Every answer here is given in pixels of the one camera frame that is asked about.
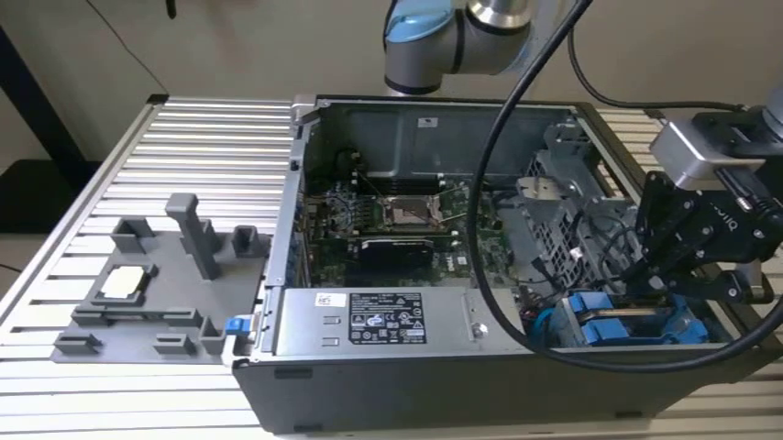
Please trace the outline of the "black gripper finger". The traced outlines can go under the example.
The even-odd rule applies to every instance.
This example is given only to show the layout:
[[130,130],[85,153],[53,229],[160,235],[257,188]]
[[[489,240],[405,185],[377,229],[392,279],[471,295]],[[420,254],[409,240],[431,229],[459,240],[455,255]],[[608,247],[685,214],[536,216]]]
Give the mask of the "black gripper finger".
[[677,227],[691,216],[691,196],[679,189],[663,171],[645,175],[636,214],[635,233],[641,256],[621,273],[625,293],[651,293],[649,279],[663,275],[677,256]]
[[724,303],[772,301],[771,283],[757,260],[736,263],[733,269],[721,269],[709,276],[700,276],[697,271],[672,272],[663,280],[672,293],[689,298]]

